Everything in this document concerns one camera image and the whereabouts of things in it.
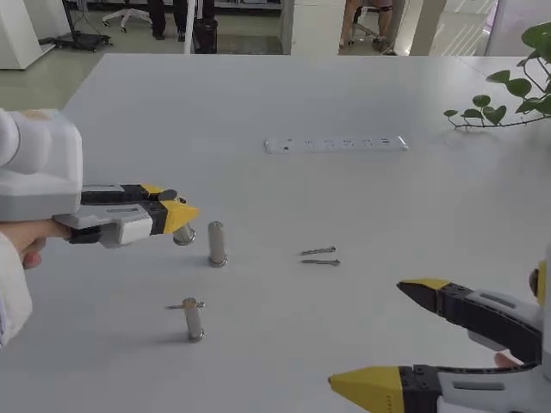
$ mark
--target metal rod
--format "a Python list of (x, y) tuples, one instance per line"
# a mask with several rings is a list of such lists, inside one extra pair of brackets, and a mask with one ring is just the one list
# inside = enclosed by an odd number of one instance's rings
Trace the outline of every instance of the metal rod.
[(321, 264), (321, 265), (332, 265), (333, 267), (338, 267), (341, 265), (339, 260), (302, 260), (303, 264)]
[(174, 243), (178, 245), (190, 245), (195, 241), (197, 233), (189, 224), (184, 225), (179, 230), (174, 232)]
[(220, 268), (227, 264), (227, 255), (224, 245), (224, 226), (219, 221), (208, 225), (208, 244), (210, 255), (208, 263), (211, 267)]
[(337, 249), (335, 247), (329, 247), (329, 248), (322, 248), (319, 250), (308, 250), (308, 251), (302, 251), (300, 254), (302, 256), (313, 256), (314, 254), (324, 254), (324, 253), (331, 253), (335, 252)]
[(203, 308), (205, 303), (198, 303), (196, 299), (190, 297), (182, 302), (183, 312), (186, 315), (188, 323), (188, 334), (191, 342), (199, 342), (205, 336), (205, 330), (201, 326), (199, 318), (199, 309)]

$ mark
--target power strip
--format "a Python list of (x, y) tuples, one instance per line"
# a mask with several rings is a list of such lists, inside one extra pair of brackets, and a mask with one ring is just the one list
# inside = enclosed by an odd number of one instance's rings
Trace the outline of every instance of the power strip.
[(405, 151), (402, 137), (380, 139), (268, 139), (264, 142), (268, 153), (310, 153), (351, 151)]

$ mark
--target green leaf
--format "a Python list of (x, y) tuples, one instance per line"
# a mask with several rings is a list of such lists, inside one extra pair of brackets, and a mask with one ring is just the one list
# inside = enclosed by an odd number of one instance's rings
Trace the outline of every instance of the green leaf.
[(507, 83), (511, 78), (511, 71), (498, 71), (486, 78), (487, 82), (491, 83)]
[(517, 63), (517, 67), (524, 67), (530, 60), (538, 59), (541, 57), (541, 54), (534, 50), (526, 59), (522, 59)]
[(539, 39), (536, 50), (541, 54), (543, 60), (551, 63), (551, 33), (544, 34)]
[(474, 119), (484, 119), (482, 113), (476, 109), (467, 109), (462, 115), (462, 118), (474, 118)]
[(446, 116), (447, 118), (451, 118), (452, 116), (456, 116), (457, 114), (459, 114), (459, 112), (451, 109), (444, 112), (444, 116)]
[(551, 34), (551, 22), (538, 24), (523, 33), (523, 43), (533, 49), (537, 49), (540, 38), (545, 34)]
[(484, 106), (488, 106), (491, 101), (492, 101), (492, 98), (488, 95), (477, 95), (473, 98), (473, 104), (477, 108), (483, 108)]
[(532, 90), (532, 83), (526, 79), (512, 79), (505, 84), (507, 90), (514, 96), (525, 97)]
[(499, 122), (503, 120), (505, 117), (505, 114), (507, 113), (507, 108), (505, 106), (500, 106), (497, 109), (494, 109), (492, 107), (486, 107), (482, 109), (482, 113), (488, 119), (493, 123), (494, 125), (499, 125)]
[(534, 103), (536, 102), (539, 102), (540, 99), (538, 99), (537, 97), (530, 97), (529, 99), (526, 99), (522, 105), (520, 105), (517, 109), (517, 111), (515, 112), (516, 114), (528, 114), (530, 113), (531, 111), (533, 111), (535, 108), (534, 108)]
[(551, 95), (547, 95), (539, 102), (534, 103), (534, 109), (541, 114), (551, 114)]

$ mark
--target person's legs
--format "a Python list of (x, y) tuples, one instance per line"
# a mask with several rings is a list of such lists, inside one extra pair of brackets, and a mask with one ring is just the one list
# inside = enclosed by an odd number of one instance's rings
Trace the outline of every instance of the person's legs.
[(203, 19), (214, 19), (214, 0), (203, 1)]
[(354, 14), (361, 5), (362, 0), (346, 0), (346, 4), (344, 5), (343, 28), (341, 30), (340, 46), (345, 46), (348, 42), (350, 30), (352, 29), (352, 22), (354, 21)]
[(379, 37), (386, 39), (388, 29), (393, 19), (393, 0), (374, 0), (375, 7), (379, 9)]
[(147, 0), (147, 5), (149, 6), (149, 17), (152, 19), (153, 37), (162, 40), (166, 29), (163, 0)]
[(174, 0), (174, 22), (178, 28), (178, 41), (184, 41), (188, 21), (188, 0)]

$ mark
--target plant stem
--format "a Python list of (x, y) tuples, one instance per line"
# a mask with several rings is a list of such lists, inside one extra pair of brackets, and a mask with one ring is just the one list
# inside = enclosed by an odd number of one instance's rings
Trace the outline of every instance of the plant stem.
[(454, 122), (452, 122), (450, 120), (450, 122), (452, 123), (452, 125), (455, 126), (455, 128), (457, 127), (481, 127), (481, 128), (490, 128), (490, 127), (509, 127), (509, 126), (518, 126), (518, 125), (528, 125), (529, 123), (534, 123), (534, 122), (537, 122), (539, 120), (543, 120), (543, 119), (549, 119), (551, 118), (551, 116), (542, 116), (540, 118), (535, 118), (535, 119), (532, 119), (532, 120), (524, 120), (522, 122), (515, 122), (515, 123), (507, 123), (505, 125), (503, 124), (499, 124), (499, 125), (472, 125), (470, 123), (467, 123), (466, 125), (456, 125)]
[(548, 68), (545, 67), (545, 65), (542, 63), (542, 60), (540, 58), (537, 59), (537, 63), (539, 63), (542, 69), (548, 74), (548, 77), (551, 76), (551, 73), (549, 73)]
[(539, 83), (536, 82), (535, 79), (534, 79), (531, 75), (528, 74), (528, 72), (526, 71), (526, 65), (523, 66), (523, 71), (524, 71), (524, 75), (525, 75), (528, 79), (530, 79), (530, 81), (531, 81), (535, 86), (537, 86), (537, 88), (538, 88), (542, 93), (545, 93), (545, 90), (543, 89), (543, 87), (540, 86)]

